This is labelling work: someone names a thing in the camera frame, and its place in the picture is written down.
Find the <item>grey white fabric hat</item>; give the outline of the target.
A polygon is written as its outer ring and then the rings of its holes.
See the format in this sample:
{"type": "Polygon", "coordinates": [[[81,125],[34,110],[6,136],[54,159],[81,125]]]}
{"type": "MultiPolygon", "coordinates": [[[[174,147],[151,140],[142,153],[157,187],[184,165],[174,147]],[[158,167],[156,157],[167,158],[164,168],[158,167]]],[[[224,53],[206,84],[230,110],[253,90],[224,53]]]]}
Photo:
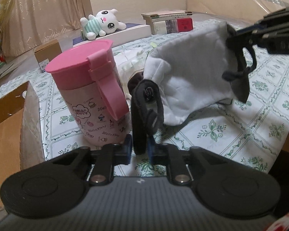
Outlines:
{"type": "Polygon", "coordinates": [[[181,125],[191,113],[227,99],[247,101],[257,60],[246,63],[244,47],[232,43],[237,36],[224,21],[208,22],[149,53],[143,71],[128,82],[137,155],[163,125],[181,125]]]}

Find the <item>white cloth pile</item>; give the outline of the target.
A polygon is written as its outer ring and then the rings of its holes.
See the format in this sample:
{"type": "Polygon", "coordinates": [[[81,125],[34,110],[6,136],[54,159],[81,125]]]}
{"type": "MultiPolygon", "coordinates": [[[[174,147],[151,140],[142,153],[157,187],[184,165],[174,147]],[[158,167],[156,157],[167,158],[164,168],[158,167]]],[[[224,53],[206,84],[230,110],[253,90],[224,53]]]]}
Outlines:
{"type": "Polygon", "coordinates": [[[157,45],[150,45],[149,50],[134,48],[124,50],[114,56],[125,98],[131,100],[133,91],[144,78],[145,61],[157,45]]]}

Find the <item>open brown cardboard tray box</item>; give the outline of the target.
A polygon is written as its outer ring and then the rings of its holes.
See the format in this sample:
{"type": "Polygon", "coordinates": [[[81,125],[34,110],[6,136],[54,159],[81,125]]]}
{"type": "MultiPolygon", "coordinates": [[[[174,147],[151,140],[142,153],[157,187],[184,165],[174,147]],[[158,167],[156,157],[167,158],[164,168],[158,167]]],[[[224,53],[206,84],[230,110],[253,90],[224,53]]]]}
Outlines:
{"type": "Polygon", "coordinates": [[[0,187],[10,175],[44,160],[39,99],[27,81],[0,98],[0,187]]]}

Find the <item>stack of books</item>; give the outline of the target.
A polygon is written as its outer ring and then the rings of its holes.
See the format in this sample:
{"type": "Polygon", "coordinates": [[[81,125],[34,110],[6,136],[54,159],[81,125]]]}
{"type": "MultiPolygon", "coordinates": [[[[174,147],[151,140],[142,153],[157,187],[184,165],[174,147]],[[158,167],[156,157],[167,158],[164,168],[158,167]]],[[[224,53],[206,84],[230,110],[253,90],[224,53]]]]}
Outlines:
{"type": "Polygon", "coordinates": [[[141,14],[151,33],[170,34],[193,30],[193,13],[187,10],[164,10],[141,14]]]}

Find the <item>pink Hello Kitty cup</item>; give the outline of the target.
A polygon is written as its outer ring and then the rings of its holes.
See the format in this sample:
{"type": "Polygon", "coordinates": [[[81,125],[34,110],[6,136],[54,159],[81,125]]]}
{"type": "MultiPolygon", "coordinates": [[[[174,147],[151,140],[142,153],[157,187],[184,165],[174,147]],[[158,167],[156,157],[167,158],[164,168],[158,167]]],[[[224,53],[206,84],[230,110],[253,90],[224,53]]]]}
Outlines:
{"type": "Polygon", "coordinates": [[[112,45],[111,40],[94,40],[76,46],[45,68],[83,136],[94,146],[120,143],[131,130],[112,45]]]}

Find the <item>small closed cardboard box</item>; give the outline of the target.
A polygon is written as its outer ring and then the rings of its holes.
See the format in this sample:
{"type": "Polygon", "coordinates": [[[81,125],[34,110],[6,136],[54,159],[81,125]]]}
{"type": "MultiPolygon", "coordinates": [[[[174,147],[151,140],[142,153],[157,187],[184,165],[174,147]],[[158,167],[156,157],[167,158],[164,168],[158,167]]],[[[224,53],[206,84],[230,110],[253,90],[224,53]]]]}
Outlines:
{"type": "Polygon", "coordinates": [[[34,49],[34,55],[41,72],[43,73],[47,64],[61,53],[62,50],[57,39],[37,46],[34,49]]]}

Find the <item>white flat box blue top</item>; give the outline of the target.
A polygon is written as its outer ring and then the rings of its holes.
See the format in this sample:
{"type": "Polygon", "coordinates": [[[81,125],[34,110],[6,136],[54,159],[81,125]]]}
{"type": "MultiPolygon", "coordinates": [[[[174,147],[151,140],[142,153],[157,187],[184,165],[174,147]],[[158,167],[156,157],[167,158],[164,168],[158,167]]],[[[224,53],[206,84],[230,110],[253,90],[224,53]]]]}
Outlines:
{"type": "Polygon", "coordinates": [[[125,30],[117,30],[113,34],[97,37],[97,40],[112,40],[113,47],[151,36],[151,27],[146,24],[127,23],[125,30]]]}

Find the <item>white plush cat toy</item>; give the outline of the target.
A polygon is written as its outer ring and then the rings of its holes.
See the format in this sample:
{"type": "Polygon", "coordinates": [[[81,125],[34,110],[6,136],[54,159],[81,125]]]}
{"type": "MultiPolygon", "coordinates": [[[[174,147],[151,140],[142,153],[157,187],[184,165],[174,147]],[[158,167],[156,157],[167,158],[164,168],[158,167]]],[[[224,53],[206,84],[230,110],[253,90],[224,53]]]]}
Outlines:
{"type": "Polygon", "coordinates": [[[92,41],[97,37],[104,37],[113,34],[116,30],[125,30],[126,24],[117,20],[116,9],[101,10],[95,16],[89,15],[88,18],[82,17],[80,25],[86,39],[92,41]]]}

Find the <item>beige curtain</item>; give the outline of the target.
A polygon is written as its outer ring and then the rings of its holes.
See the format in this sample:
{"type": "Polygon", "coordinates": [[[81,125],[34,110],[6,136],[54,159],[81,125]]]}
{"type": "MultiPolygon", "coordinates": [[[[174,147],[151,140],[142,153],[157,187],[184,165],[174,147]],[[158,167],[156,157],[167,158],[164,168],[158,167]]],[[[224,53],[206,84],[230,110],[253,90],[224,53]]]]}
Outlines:
{"type": "Polygon", "coordinates": [[[3,54],[17,57],[78,30],[80,18],[91,13],[90,0],[14,0],[7,23],[0,26],[3,54]]]}

